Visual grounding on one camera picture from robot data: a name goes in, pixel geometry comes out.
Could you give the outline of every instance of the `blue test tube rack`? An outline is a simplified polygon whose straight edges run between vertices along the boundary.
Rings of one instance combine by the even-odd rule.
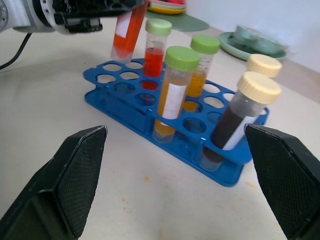
[[[217,183],[226,187],[234,186],[239,180],[244,165],[252,159],[248,142],[244,137],[234,149],[226,151],[219,149],[211,142],[210,134],[229,104],[224,96],[235,92],[207,80],[206,84],[217,87],[219,92],[212,93],[204,90],[201,97],[187,97],[186,101],[197,103],[196,111],[188,112],[183,109],[179,118],[165,119],[157,113],[164,73],[160,77],[147,77],[142,69],[144,59],[133,59],[132,62],[140,64],[141,67],[133,69],[129,65],[108,61],[96,68],[86,70],[83,73],[84,78],[96,85],[94,90],[85,95],[86,102]],[[118,69],[106,70],[111,65]],[[128,73],[136,74],[137,77],[130,80],[123,78],[123,74]],[[101,75],[112,76],[115,81],[98,82],[98,77]],[[158,87],[154,90],[144,89],[142,86],[145,81],[152,81]],[[205,98],[218,99],[224,106],[213,107],[205,102]],[[266,108],[265,114],[260,115],[255,123],[264,125],[268,115],[269,109]],[[161,144],[153,139],[152,133],[156,119],[176,129],[172,142]],[[203,147],[225,158],[217,171],[206,171],[198,164]]]

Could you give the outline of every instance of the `dark brown liquid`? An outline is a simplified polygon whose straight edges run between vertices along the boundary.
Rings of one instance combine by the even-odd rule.
[[[228,106],[220,121],[210,135],[212,143],[220,149],[223,149],[228,140],[232,137],[238,126],[243,121],[243,117],[235,114]],[[212,162],[220,163],[224,157],[210,150],[207,147],[203,148],[203,154]]]

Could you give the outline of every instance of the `black cable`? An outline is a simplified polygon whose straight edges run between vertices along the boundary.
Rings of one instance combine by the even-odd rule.
[[[21,54],[22,51],[24,50],[25,46],[27,45],[27,42],[28,42],[29,38],[31,37],[31,35],[32,35],[32,33],[28,33],[28,34],[25,36],[25,38],[24,38],[24,40],[23,40],[23,42],[22,42],[22,44],[21,44],[18,52],[15,54],[15,56],[14,56],[10,61],[8,61],[7,63],[1,65],[1,66],[0,66],[0,70],[6,68],[6,67],[8,67],[8,66],[10,66],[11,64],[13,64],[13,63],[18,59],[18,57],[20,56],[20,54]]]

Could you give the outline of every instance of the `white label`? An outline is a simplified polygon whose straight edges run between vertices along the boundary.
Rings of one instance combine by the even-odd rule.
[[[162,117],[165,119],[176,119],[185,98],[187,86],[179,86],[169,83],[168,93],[164,104]]]
[[[126,38],[131,15],[132,11],[118,18],[118,22],[116,23],[115,27],[115,34],[119,35],[120,37]]]
[[[240,125],[236,128],[236,130],[234,131],[234,133],[232,134],[232,136],[229,138],[229,140],[226,142],[226,144],[223,147],[223,150],[231,150],[233,149],[239,142],[240,140],[243,138],[243,136],[245,135],[245,125],[246,124],[253,124],[256,120],[257,120],[257,116],[246,116],[242,122],[240,123]]]

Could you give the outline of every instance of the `yellow liquid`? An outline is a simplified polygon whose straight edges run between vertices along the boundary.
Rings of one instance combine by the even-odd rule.
[[[206,83],[207,75],[203,72],[195,71],[192,75],[191,83],[186,91],[189,97],[200,97],[203,91],[204,84]],[[188,101],[183,104],[183,108],[191,113],[197,110],[197,103]]]
[[[186,80],[183,78],[175,78],[175,77],[168,77],[167,79],[163,80],[161,94],[160,94],[160,98],[159,98],[159,105],[158,105],[158,110],[157,110],[157,112],[160,116],[162,116],[164,113],[168,90],[169,90],[169,84],[178,85],[178,86],[186,86]],[[184,93],[182,103],[185,101],[185,98],[186,98],[186,93]],[[180,110],[179,110],[178,115],[181,114],[182,107],[183,107],[183,104],[181,104],[181,106],[180,106]],[[162,137],[167,137],[169,135],[172,135],[176,131],[174,128],[166,125],[165,123],[163,123],[159,120],[155,121],[154,128]]]

